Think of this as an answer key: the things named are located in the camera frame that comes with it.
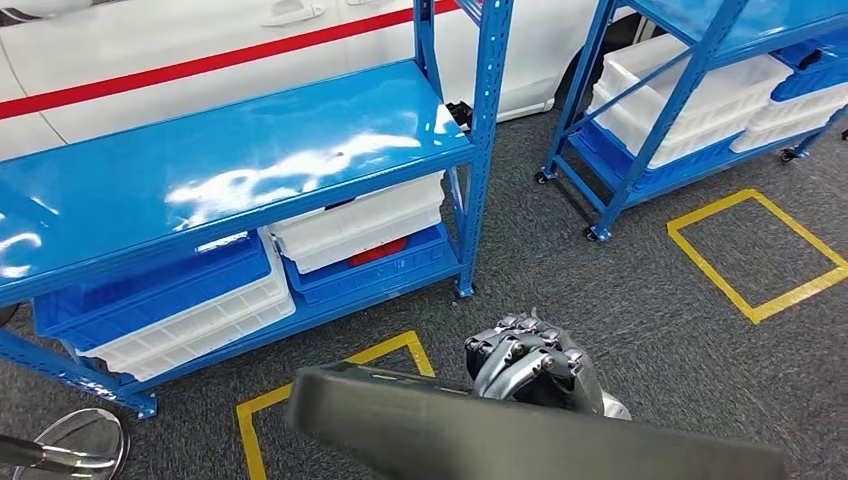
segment shelf leg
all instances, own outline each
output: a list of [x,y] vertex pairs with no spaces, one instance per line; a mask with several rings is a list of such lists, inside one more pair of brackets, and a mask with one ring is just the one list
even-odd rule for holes
[[683,70],[683,75],[677,81],[674,91],[662,112],[660,112],[654,127],[639,150],[639,154],[636,155],[633,165],[630,166],[621,184],[615,189],[613,198],[607,208],[604,209],[598,223],[590,227],[590,230],[597,235],[599,240],[603,240],[605,237],[609,238],[610,227],[621,211],[624,210],[636,183],[647,169],[648,163],[665,139],[674,121],[677,120],[677,116],[683,110],[692,92],[698,88],[701,80],[704,79],[710,60],[730,31],[730,26],[739,18],[747,3],[747,0],[725,0],[704,33],[701,42],[693,48],[692,58]]
[[448,169],[448,186],[451,192],[451,206],[453,208],[453,219],[456,222],[456,231],[460,238],[465,232],[465,203],[462,198],[462,187],[460,187],[459,172],[457,167]]
[[[843,108],[839,109],[836,113],[834,113],[830,117],[830,120],[827,121],[827,125],[825,125],[824,128],[822,128],[818,132],[804,138],[804,140],[801,140],[801,143],[799,143],[797,147],[791,149],[792,152],[795,154],[795,157],[796,158],[806,157],[807,153],[809,153],[810,147],[813,145],[813,143],[815,143],[815,141],[818,140],[818,138],[821,136],[821,134],[826,132],[827,129],[831,125],[836,123],[843,116],[843,114],[845,113],[846,110],[848,110],[848,107],[843,107]],[[845,140],[845,137],[846,137],[845,134],[846,133],[848,133],[848,132],[842,132],[842,139],[843,140]]]
[[483,205],[486,203],[486,188],[495,143],[495,122],[500,105],[514,1],[483,2],[483,18],[480,21],[477,47],[474,116],[471,120],[471,143],[477,147],[477,154],[469,165],[468,179],[465,182],[465,227],[459,242],[462,268],[456,284],[456,289],[462,297],[473,293],[474,265],[477,261],[477,246],[480,243],[480,228],[483,224]]
[[416,0],[414,9],[413,31],[415,33],[415,63],[430,86],[442,96],[442,84],[439,80],[439,67],[436,63],[436,47],[433,33],[433,0]]
[[117,379],[38,347],[3,329],[0,329],[0,358],[131,408],[138,412],[139,418],[156,414],[156,398],[152,394],[124,393]]
[[562,154],[562,150],[566,145],[565,132],[568,127],[574,124],[577,114],[580,113],[583,94],[589,83],[592,67],[595,65],[595,60],[601,51],[601,44],[607,32],[607,27],[612,22],[613,15],[615,14],[616,3],[616,0],[600,0],[598,8],[595,10],[595,17],[592,19],[592,25],[589,27],[589,35],[583,46],[583,53],[580,55],[577,70],[574,72],[574,78],[571,80],[571,85],[568,88],[568,96],[565,99],[565,106],[559,117],[554,141],[551,143],[547,160],[541,170],[548,179],[556,177],[557,167],[554,163],[554,157]]

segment white car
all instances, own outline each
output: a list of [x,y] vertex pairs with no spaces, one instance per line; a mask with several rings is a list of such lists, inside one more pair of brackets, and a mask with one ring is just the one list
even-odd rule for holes
[[[92,3],[0,0],[25,20],[0,28],[0,161],[412,56],[411,0]],[[500,120],[553,106],[595,6],[516,1]],[[477,28],[436,8],[445,99],[470,103]]]

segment stacked crate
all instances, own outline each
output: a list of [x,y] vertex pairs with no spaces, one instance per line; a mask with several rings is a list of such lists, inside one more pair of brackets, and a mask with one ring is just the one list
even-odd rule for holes
[[41,295],[36,334],[146,381],[284,321],[297,305],[401,286],[440,268],[450,248],[443,174]]
[[827,124],[848,103],[848,30],[782,48],[772,55],[792,69],[768,106],[731,145],[744,152]]
[[[588,113],[652,74],[685,49],[682,42],[666,34],[607,54]],[[687,63],[688,59],[678,62],[624,97],[599,115],[593,128],[607,136],[610,142],[623,145],[631,158],[635,157]],[[683,159],[690,166],[709,160],[712,147],[722,144],[722,148],[726,148],[724,144],[729,144],[745,129],[751,118],[768,104],[772,90],[791,73],[791,69],[768,55],[708,72],[680,111],[648,169],[659,170]]]
[[259,229],[170,252],[36,297],[37,335],[148,380],[294,313],[282,261]]
[[[342,301],[377,282],[399,287],[412,272],[420,277],[422,269],[438,267],[449,248],[441,225],[443,175],[270,225],[292,287],[305,303]],[[396,248],[383,248],[398,240]]]

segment gray carpet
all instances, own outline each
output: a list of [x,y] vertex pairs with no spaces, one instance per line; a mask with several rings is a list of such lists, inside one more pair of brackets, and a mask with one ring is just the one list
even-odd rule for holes
[[[846,257],[848,143],[832,131],[808,160],[781,165],[767,155],[631,209],[613,240],[599,245],[584,240],[581,214],[554,185],[532,182],[555,123],[550,113],[499,127],[474,297],[457,301],[450,282],[433,285],[163,385],[152,419],[111,408],[134,439],[123,478],[246,479],[235,406],[288,383],[298,367],[413,329],[437,375],[464,380],[462,340],[533,306],[589,350],[635,421],[778,446],[793,478],[848,478],[841,430],[848,282],[755,326],[666,233],[669,220],[755,188]],[[752,304],[829,268],[756,204],[684,235]],[[12,326],[29,321],[24,310]],[[404,352],[382,361],[413,368]],[[0,402],[0,431],[22,437],[68,411],[104,405],[6,363]],[[254,415],[268,478],[370,476],[289,432],[284,411],[277,404]],[[0,478],[7,473],[0,469]]]

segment blue shelf board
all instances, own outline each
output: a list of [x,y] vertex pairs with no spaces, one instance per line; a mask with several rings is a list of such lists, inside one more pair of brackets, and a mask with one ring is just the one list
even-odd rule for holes
[[0,163],[0,305],[470,162],[411,61]]
[[[723,0],[622,0],[684,43],[704,35]],[[749,0],[710,68],[848,28],[848,11],[839,0]]]
[[371,285],[363,290],[358,290],[345,297],[339,297],[331,302],[310,306],[306,304],[306,301],[300,294],[292,291],[291,294],[295,301],[296,310],[291,316],[155,378],[145,382],[135,381],[127,383],[123,387],[124,391],[134,393],[148,390],[163,382],[187,375],[201,368],[218,364],[224,360],[241,355],[244,352],[254,350],[370,307],[371,305],[390,300],[404,293],[458,275],[461,268],[459,261],[457,261],[456,256],[452,253],[453,250],[451,248],[445,250],[448,253],[440,260],[439,269],[427,269],[425,270],[426,274],[418,278],[406,277],[402,281],[390,278],[385,282]]
[[[724,155],[716,155],[709,162],[702,162],[697,165],[693,165],[691,169],[679,172],[679,174],[676,174],[674,176],[673,180],[649,184],[642,187],[641,190],[634,191],[630,194],[630,197],[624,204],[624,208],[633,207],[642,202],[651,200],[652,198],[656,198],[660,195],[666,194],[677,188],[683,187],[690,183],[697,182],[698,180],[706,178],[722,170],[727,170],[728,168],[738,165],[751,158],[769,153],[780,148],[795,145],[799,140],[809,137],[811,135],[815,135],[816,133],[819,133],[825,128],[826,127],[817,128],[815,130],[804,132],[790,138],[778,140],[776,142],[770,143],[768,145],[763,145],[748,150],[746,152],[736,153],[730,149],[727,149]],[[568,140],[571,146],[574,147],[574,149],[579,153],[580,157],[589,166],[589,168],[593,172],[595,172],[595,174],[611,190],[615,190],[618,188],[619,185],[621,185],[621,176],[619,176],[612,169],[612,167],[610,167],[606,163],[606,161],[604,161],[603,158],[601,158],[597,153],[595,153],[594,150],[592,150],[588,145],[586,145],[580,135],[570,135],[568,137]],[[555,160],[557,163],[564,162],[562,157],[556,157]]]

